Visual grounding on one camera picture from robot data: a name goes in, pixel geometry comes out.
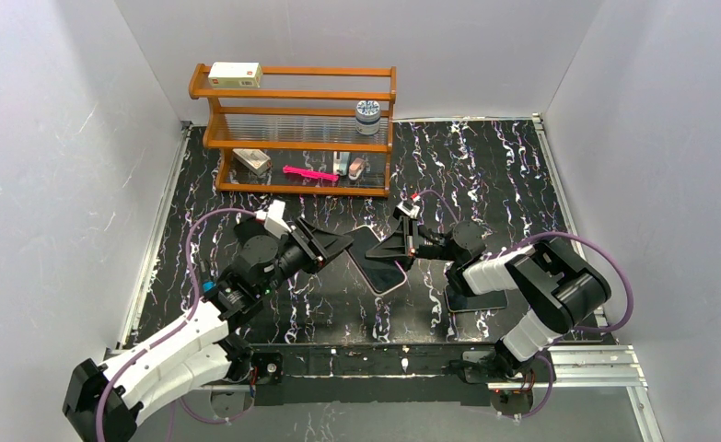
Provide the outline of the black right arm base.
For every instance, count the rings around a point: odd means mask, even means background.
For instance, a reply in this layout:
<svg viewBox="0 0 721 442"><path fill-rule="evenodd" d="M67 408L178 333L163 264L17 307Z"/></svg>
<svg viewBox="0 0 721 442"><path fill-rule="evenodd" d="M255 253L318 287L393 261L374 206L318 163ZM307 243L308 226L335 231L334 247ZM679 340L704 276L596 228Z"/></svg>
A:
<svg viewBox="0 0 721 442"><path fill-rule="evenodd" d="M548 404L556 380L548 350L519 364L495 350L470 350L449 362L444 370L447 368L466 384L502 384L490 388L491 406L499 418L518 422L536 415Z"/></svg>

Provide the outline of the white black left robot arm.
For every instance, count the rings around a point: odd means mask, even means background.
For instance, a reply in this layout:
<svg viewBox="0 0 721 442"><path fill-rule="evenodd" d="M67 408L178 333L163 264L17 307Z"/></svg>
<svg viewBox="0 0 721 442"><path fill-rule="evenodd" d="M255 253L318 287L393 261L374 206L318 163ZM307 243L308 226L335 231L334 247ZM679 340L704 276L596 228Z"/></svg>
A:
<svg viewBox="0 0 721 442"><path fill-rule="evenodd" d="M303 218L287 224L248 216L235 232L233 261L210 287L198 284L193 308L137 346L73 369L62 411L82 440L128 441L160 408L228 378L251 357L236 331L263 300L298 273L318 273L353 243Z"/></svg>

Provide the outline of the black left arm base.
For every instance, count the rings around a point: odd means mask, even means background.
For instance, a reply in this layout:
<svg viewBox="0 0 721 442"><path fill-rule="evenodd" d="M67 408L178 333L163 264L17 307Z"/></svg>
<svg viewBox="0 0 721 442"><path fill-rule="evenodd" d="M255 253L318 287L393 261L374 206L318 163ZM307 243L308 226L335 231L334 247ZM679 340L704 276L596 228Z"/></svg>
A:
<svg viewBox="0 0 721 442"><path fill-rule="evenodd" d="M255 350L235 333L230 333L216 345L224 354L222 362L227 362L227 368L213 385L226 389L212 394L211 407L218 423L230 425L255 408L260 386L277 385L281 382L283 356L277 352ZM224 404L224 396L233 394L243 395L241 409L236 413L232 413Z"/></svg>

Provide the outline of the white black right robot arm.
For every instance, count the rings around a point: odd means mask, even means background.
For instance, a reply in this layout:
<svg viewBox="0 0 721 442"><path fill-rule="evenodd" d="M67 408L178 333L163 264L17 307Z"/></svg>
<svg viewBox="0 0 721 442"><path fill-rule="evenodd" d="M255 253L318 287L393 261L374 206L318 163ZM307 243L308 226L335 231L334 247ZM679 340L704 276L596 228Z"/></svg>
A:
<svg viewBox="0 0 721 442"><path fill-rule="evenodd" d="M366 257L395 262L403 270L417 259L449 262L446 300L455 312L478 309L478 297L498 299L517 290L528 311L494 343L489 355L474 363L510 377L611 298L606 279L574 251L574 240L564 232L545 232L526 238L515 250L485 259L478 223L460 221L438 233L404 215L396 230L371 247Z"/></svg>

